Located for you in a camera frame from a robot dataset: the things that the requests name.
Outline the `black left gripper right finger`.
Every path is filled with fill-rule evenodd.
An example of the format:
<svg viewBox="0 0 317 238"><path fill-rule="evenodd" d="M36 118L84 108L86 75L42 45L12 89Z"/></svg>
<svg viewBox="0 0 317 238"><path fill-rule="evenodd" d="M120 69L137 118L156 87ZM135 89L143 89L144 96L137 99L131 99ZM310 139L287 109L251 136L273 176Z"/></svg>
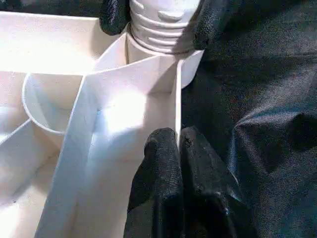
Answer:
<svg viewBox="0 0 317 238"><path fill-rule="evenodd" d="M238 184L194 126L181 131L187 238L251 238L253 224Z"/></svg>

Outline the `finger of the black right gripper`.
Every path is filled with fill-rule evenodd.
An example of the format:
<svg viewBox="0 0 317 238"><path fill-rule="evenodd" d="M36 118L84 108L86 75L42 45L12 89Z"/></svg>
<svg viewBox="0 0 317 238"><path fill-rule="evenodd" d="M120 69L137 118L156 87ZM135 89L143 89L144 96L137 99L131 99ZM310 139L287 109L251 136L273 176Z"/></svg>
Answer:
<svg viewBox="0 0 317 238"><path fill-rule="evenodd" d="M101 5L99 23L108 35L118 35L130 22L129 0L104 0Z"/></svg>
<svg viewBox="0 0 317 238"><path fill-rule="evenodd" d="M224 22L224 1L205 0L196 17L181 31L181 36L173 46L174 53L204 50L220 33Z"/></svg>

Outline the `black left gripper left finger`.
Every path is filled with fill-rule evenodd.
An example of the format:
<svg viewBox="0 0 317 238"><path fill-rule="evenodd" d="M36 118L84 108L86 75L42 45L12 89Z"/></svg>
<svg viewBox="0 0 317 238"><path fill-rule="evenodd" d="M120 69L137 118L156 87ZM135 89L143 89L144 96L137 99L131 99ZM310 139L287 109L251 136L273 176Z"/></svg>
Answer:
<svg viewBox="0 0 317 238"><path fill-rule="evenodd" d="M153 131L131 184L126 217L128 238L184 236L183 182L175 132Z"/></svg>

